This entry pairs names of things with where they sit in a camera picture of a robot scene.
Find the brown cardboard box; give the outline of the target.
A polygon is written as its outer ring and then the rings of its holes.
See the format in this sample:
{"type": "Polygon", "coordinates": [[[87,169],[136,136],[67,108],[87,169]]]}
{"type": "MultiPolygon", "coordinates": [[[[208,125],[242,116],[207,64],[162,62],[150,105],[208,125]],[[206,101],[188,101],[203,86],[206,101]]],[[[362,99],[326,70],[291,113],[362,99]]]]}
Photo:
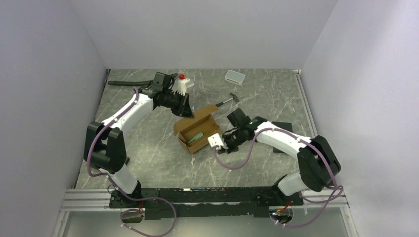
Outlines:
{"type": "Polygon", "coordinates": [[[213,112],[218,111],[214,104],[203,106],[194,111],[194,118],[182,118],[173,126],[173,133],[178,142],[189,154],[194,154],[204,146],[208,145],[208,137],[220,132],[220,125],[217,124],[213,112]],[[187,144],[197,133],[203,132],[204,136],[199,141],[187,144]]]}

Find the green plastic tube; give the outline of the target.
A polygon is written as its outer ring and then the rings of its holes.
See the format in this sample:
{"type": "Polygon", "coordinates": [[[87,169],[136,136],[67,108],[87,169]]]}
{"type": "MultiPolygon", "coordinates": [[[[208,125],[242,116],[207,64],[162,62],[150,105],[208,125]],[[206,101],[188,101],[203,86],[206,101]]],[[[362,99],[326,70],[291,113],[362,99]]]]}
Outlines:
{"type": "Polygon", "coordinates": [[[204,136],[203,132],[197,133],[196,135],[194,135],[190,140],[187,141],[187,144],[192,144],[196,141],[199,141],[200,139],[202,139],[204,136]]]}

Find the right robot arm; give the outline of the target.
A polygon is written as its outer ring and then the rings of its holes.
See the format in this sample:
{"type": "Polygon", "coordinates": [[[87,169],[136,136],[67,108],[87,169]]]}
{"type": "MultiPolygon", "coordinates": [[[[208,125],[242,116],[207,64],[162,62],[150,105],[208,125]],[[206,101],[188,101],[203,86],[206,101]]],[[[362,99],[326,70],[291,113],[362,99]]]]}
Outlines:
{"type": "Polygon", "coordinates": [[[241,109],[227,118],[233,129],[208,139],[218,155],[236,152],[240,145],[251,141],[253,145],[271,146],[296,160],[298,171],[281,177],[273,186],[272,198],[278,205],[286,204],[293,194],[301,191],[320,192],[329,184],[337,188],[335,176],[341,171],[341,165],[325,137],[297,135],[265,118],[250,118],[241,109]]]}

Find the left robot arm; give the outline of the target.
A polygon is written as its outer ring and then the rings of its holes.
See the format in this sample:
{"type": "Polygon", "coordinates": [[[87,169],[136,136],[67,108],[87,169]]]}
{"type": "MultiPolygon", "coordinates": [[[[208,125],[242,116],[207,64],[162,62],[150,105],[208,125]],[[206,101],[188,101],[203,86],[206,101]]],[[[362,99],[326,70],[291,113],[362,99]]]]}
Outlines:
{"type": "Polygon", "coordinates": [[[183,74],[157,72],[152,81],[134,86],[132,98],[115,114],[102,122],[91,122],[84,148],[88,175],[105,176],[127,206],[138,206],[143,198],[141,183],[126,164],[125,134],[157,107],[169,108],[178,117],[193,118],[187,92],[193,85],[183,74]]]}

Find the black rectangular pad right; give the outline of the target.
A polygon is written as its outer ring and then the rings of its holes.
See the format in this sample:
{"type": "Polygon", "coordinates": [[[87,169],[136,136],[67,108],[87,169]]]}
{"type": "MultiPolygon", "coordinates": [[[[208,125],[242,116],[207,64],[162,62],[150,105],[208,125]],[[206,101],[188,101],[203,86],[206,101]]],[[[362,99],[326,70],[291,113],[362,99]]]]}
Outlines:
{"type": "MultiPolygon", "coordinates": [[[[272,124],[275,125],[275,126],[277,126],[277,127],[279,127],[279,128],[281,128],[281,129],[284,129],[284,130],[286,130],[288,132],[293,132],[292,124],[289,123],[289,122],[273,121],[272,124]]],[[[272,148],[272,151],[273,151],[273,153],[284,154],[284,152],[282,150],[279,150],[279,149],[277,149],[275,147],[272,148]]]]}

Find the white plastic container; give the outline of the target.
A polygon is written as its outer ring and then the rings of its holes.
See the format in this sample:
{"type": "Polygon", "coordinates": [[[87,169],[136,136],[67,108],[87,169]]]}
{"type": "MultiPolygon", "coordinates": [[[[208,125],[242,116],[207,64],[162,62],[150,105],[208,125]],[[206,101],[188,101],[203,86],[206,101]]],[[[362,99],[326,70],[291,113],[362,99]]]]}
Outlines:
{"type": "Polygon", "coordinates": [[[225,75],[225,80],[236,85],[242,85],[245,77],[245,74],[236,72],[234,70],[228,70],[225,75]]]}

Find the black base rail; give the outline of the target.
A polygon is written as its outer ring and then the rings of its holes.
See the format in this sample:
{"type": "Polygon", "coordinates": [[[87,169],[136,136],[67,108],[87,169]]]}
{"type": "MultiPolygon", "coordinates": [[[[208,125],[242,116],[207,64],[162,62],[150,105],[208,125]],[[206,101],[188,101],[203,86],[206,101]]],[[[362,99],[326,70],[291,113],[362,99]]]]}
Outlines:
{"type": "Polygon", "coordinates": [[[302,206],[299,194],[282,194],[277,188],[143,188],[144,201],[132,201],[118,191],[112,191],[111,209],[145,209],[146,220],[185,217],[244,216],[268,217],[275,207],[302,206]]]}

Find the aluminium frame rail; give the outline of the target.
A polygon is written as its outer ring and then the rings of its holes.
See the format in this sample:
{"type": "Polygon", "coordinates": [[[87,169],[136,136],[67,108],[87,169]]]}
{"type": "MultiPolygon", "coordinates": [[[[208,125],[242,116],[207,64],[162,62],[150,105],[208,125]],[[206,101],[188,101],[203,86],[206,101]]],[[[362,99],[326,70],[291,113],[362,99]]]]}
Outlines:
{"type": "MultiPolygon", "coordinates": [[[[332,193],[331,189],[324,189],[320,192],[314,191],[303,191],[302,196],[311,201],[323,201],[329,198],[332,193]]],[[[68,211],[108,211],[108,210],[125,210],[128,208],[123,207],[110,207],[111,194],[108,193],[107,189],[70,189],[67,190],[61,205],[61,209],[68,211]]],[[[238,205],[239,202],[204,202],[204,204],[231,204],[238,205]]],[[[303,201],[303,205],[292,205],[293,208],[321,208],[324,203],[311,203],[306,200],[303,201]]],[[[342,193],[339,197],[328,202],[328,208],[349,208],[349,204],[345,193],[342,193]]]]}

